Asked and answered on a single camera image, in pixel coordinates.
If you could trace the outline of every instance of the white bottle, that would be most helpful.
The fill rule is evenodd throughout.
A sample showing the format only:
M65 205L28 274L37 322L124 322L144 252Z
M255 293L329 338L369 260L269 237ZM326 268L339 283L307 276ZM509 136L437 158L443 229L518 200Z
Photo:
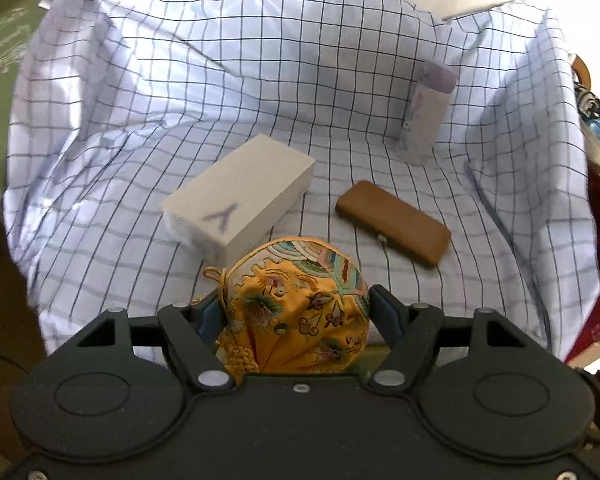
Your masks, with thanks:
M407 164L425 164L433 155L457 82L458 74L451 67L433 60L425 63L398 140L397 155Z

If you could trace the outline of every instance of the white grid fabric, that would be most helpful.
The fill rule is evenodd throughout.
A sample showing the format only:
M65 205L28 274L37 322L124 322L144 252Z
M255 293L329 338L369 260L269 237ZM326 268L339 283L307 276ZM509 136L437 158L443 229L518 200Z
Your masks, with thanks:
M434 157L394 152L414 73L459 67ZM54 0L13 101L4 209L47 349L214 283L160 202L250 137L317 160L267 238L323 238L399 299L498 310L565 357L600 282L568 53L523 2L441 22L404 0ZM371 180L439 219L425 269L333 213Z

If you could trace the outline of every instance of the brown floor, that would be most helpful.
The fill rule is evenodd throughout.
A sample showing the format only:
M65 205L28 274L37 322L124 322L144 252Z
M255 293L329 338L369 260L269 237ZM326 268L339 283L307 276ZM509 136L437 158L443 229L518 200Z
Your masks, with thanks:
M23 277L11 261L0 224L0 356L31 370L45 355L38 320L27 308ZM24 448L11 424L8 399L24 372L0 359L0 453L14 461Z

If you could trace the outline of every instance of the yellow pouch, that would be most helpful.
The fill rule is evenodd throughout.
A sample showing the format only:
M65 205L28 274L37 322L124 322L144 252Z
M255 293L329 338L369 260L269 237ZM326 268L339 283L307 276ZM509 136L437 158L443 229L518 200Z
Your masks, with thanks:
M245 372L325 373L366 345L368 289L351 259L316 238L280 238L247 254L219 283L227 326L218 358Z

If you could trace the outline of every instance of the white box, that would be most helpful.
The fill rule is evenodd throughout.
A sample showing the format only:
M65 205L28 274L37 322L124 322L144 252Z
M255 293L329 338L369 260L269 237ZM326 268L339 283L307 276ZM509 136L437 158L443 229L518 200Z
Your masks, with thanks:
M309 188L315 161L258 135L162 202L171 235L226 267L256 247Z

